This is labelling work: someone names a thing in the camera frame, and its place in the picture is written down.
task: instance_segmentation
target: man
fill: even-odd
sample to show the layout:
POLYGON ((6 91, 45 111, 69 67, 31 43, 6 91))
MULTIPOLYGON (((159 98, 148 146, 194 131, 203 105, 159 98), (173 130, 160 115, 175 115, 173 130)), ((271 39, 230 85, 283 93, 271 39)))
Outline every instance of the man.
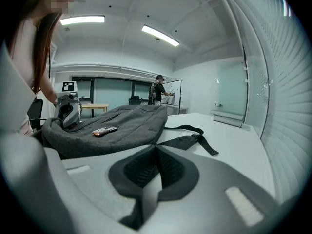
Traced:
POLYGON ((166 96, 173 96, 172 93, 167 93, 166 90, 164 89, 164 86, 162 83, 165 81, 164 77, 162 75, 158 75, 156 77, 156 82, 154 83, 154 89, 156 93, 156 98, 155 98, 155 106, 161 106, 161 93, 163 93, 166 96))

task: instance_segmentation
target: backpack strap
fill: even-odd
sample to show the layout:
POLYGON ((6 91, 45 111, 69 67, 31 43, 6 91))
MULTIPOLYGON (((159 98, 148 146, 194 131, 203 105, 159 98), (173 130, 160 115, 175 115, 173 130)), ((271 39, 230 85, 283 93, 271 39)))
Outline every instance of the backpack strap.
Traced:
POLYGON ((193 146, 196 142, 198 142, 210 155, 215 156, 219 154, 216 150, 214 150, 205 137, 203 136, 204 131, 201 130, 200 128, 192 127, 190 125, 182 125, 179 127, 165 127, 165 129, 185 129, 193 132, 199 133, 198 135, 191 135, 191 136, 182 136, 178 137, 172 140, 168 140, 166 142, 160 143, 159 145, 164 145, 164 146, 171 146, 175 148, 179 148, 182 150, 187 150, 191 146, 193 146))

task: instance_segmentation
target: backpack zipper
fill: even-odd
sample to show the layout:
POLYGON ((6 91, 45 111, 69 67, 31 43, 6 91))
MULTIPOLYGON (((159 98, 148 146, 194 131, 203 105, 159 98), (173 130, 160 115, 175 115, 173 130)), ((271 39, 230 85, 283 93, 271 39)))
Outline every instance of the backpack zipper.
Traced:
POLYGON ((120 115, 120 114, 118 113, 118 114, 116 114, 114 117, 111 117, 110 119, 107 119, 106 121, 103 121, 102 123, 111 121, 112 119, 115 119, 118 115, 120 115))

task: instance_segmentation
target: pink shirt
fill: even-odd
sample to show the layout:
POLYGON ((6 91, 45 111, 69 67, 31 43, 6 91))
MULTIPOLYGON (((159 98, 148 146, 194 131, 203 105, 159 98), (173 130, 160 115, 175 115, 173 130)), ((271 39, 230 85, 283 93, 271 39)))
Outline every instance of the pink shirt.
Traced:
MULTIPOLYGON (((12 61, 16 69, 23 77, 30 88, 34 80, 33 47, 36 35, 36 27, 31 19, 26 19, 21 23, 15 40, 14 49, 11 54, 12 61)), ((31 135, 33 130, 30 126, 28 115, 25 116, 20 132, 31 135)))

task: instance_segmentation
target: chair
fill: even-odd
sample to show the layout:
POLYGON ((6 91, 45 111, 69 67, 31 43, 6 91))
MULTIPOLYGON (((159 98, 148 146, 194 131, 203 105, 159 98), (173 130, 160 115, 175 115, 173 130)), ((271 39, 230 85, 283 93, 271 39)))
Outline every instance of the chair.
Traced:
POLYGON ((139 96, 131 96, 129 105, 141 105, 142 99, 139 96))
POLYGON ((41 119, 43 100, 35 99, 33 104, 31 104, 27 114, 30 121, 30 126, 32 129, 40 130, 41 129, 41 121, 45 119, 41 119))

